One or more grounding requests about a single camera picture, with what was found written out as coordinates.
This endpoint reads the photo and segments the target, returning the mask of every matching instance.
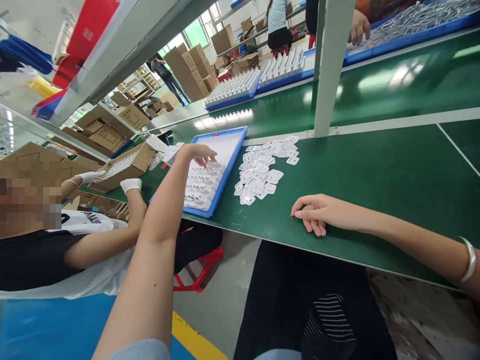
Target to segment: white glove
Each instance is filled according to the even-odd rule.
[[[142,190],[142,180],[139,178],[126,179],[120,182],[120,186],[125,194],[132,189]]]
[[[106,173],[105,170],[89,171],[89,172],[85,172],[83,174],[78,174],[78,176],[81,177],[81,183],[82,184],[86,184],[86,183],[96,184],[96,183],[99,183],[99,182],[102,181],[102,179],[100,179],[100,177],[102,175],[105,175],[105,173]]]

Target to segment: white t-shirt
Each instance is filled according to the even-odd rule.
[[[47,230],[34,232],[31,234],[10,238],[17,244],[31,244],[32,237],[41,238],[46,244],[49,243],[49,235],[58,236],[55,241],[65,241],[70,237],[78,235],[98,234],[115,229],[127,228],[128,224],[121,220],[111,219],[103,214],[90,211],[61,211],[61,230]],[[2,291],[0,290],[0,299],[52,299],[66,298],[76,299],[85,296],[105,293],[107,295],[115,295],[120,290],[127,270],[134,253],[134,248],[128,249],[116,256],[113,256],[96,265],[86,268],[85,270],[67,277],[59,282],[18,291]]]
[[[268,12],[268,33],[287,27],[287,5],[290,0],[273,0]]]

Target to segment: black pants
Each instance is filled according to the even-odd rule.
[[[308,32],[317,35],[317,20],[319,19],[319,0],[306,0],[305,22]]]
[[[292,32],[286,27],[282,27],[268,34],[267,44],[272,50],[279,49],[284,45],[288,45],[290,49],[292,47],[292,38]]]
[[[182,219],[175,247],[174,272],[178,274],[192,261],[211,253],[222,243],[221,229]]]
[[[234,360],[272,349],[302,359],[396,359],[364,267],[263,240]]]

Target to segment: gray concrete floor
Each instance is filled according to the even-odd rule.
[[[224,230],[223,261],[205,290],[175,292],[173,296],[173,310],[230,359],[234,357],[260,242]],[[200,272],[199,264],[192,263],[190,268],[196,275]],[[185,285],[192,283],[186,269],[180,278]]]

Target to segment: metal support post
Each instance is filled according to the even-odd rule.
[[[326,3],[327,0],[318,1],[318,18],[316,20],[315,66],[313,68],[313,81],[317,81],[320,75],[320,58],[322,55],[322,38],[324,36]]]
[[[329,133],[355,0],[327,0],[313,136]]]

